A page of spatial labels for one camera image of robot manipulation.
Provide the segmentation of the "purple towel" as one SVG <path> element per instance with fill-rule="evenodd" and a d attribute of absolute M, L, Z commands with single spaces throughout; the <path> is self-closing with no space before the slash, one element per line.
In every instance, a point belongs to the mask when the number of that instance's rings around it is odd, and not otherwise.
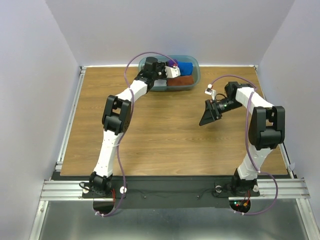
<path fill-rule="evenodd" d="M 178 67 L 178 61 L 176 59 L 169 59 L 167 62 L 166 62 L 166 65 L 168 67 L 171 67 L 171 68 L 177 68 Z"/>

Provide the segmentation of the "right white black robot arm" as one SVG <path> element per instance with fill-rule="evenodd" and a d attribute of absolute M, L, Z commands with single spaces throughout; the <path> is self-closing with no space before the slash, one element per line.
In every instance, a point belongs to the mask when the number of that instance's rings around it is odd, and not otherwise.
<path fill-rule="evenodd" d="M 258 192 L 257 177 L 267 156 L 285 140 L 286 111 L 263 99 L 250 83 L 228 82 L 226 96 L 216 100 L 216 91 L 209 84 L 200 126 L 220 120 L 223 113 L 245 107 L 246 155 L 235 170 L 227 189 L 235 195 Z"/>

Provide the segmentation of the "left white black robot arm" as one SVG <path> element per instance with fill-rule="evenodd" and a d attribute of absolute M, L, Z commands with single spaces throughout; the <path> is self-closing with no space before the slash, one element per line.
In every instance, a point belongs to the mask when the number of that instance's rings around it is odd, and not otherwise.
<path fill-rule="evenodd" d="M 116 151 L 121 139 L 129 128 L 134 104 L 137 99 L 147 94 L 154 82 L 166 78 L 165 62 L 155 57 L 147 57 L 143 69 L 133 82 L 117 95 L 109 95 L 106 99 L 102 115 L 103 140 L 97 164 L 89 177 L 89 189 L 100 197 L 112 192 L 112 175 Z"/>

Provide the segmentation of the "white rolled towel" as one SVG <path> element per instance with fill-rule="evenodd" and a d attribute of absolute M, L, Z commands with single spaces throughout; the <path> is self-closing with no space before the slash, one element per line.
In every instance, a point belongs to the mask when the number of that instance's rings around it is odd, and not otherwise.
<path fill-rule="evenodd" d="M 166 88 L 167 88 L 167 80 L 158 79 L 154 81 L 154 85 L 151 90 L 154 92 L 161 92 L 161 91 L 165 91 Z"/>

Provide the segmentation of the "teal plastic bin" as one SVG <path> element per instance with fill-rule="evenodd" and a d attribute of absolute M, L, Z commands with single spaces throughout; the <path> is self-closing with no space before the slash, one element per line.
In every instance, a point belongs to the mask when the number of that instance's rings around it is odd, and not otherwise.
<path fill-rule="evenodd" d="M 172 92 L 172 91 L 187 91 L 194 88 L 201 79 L 200 67 L 198 61 L 189 55 L 169 55 L 170 58 L 176 59 L 178 62 L 190 62 L 193 64 L 192 75 L 194 79 L 194 84 L 186 86 L 167 86 L 165 91 L 161 92 Z"/>

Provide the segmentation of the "lower brown rolled towel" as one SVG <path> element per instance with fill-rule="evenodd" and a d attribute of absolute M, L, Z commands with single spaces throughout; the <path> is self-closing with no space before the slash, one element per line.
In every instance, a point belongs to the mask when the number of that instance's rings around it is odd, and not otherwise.
<path fill-rule="evenodd" d="M 194 78 L 192 75 L 185 75 L 168 78 L 166 82 L 168 87 L 189 86 L 194 84 Z"/>

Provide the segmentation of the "blue rolled towel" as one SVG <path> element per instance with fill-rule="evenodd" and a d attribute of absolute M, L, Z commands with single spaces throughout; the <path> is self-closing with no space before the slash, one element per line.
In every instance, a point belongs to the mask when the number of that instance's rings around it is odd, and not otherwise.
<path fill-rule="evenodd" d="M 191 76 L 193 73 L 193 64 L 191 62 L 177 62 L 181 76 Z"/>

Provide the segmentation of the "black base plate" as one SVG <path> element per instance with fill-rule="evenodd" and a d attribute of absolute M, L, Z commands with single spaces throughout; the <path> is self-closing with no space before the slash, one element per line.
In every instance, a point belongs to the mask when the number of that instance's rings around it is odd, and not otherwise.
<path fill-rule="evenodd" d="M 94 210 L 105 213 L 117 205 L 120 209 L 229 209 L 231 199 L 239 205 L 246 194 L 231 193 L 230 182 L 230 176 L 128 176 L 123 193 L 123 179 L 115 176 L 113 191 L 98 195 L 81 179 L 51 180 L 45 183 L 42 196 L 51 201 L 88 201 Z"/>

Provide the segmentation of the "aluminium frame rail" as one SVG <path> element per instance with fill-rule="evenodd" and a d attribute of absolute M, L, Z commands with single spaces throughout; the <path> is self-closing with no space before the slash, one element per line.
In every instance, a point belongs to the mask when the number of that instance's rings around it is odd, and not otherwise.
<path fill-rule="evenodd" d="M 150 92 L 140 98 L 120 145 L 129 192 L 114 216 L 100 217 L 94 199 L 85 199 L 86 181 L 99 155 L 102 113 L 108 95 L 125 87 L 121 67 L 88 67 L 81 73 L 68 140 L 44 182 L 32 239 L 39 240 L 306 240 L 300 200 L 308 195 L 302 180 L 287 180 L 281 148 L 264 170 L 279 178 L 280 198 L 256 216 L 233 213 L 215 198 L 216 175 L 231 175 L 245 156 L 245 109 L 199 126 L 207 96 L 241 76 L 258 83 L 253 67 L 201 67 L 200 82 L 178 92 Z"/>

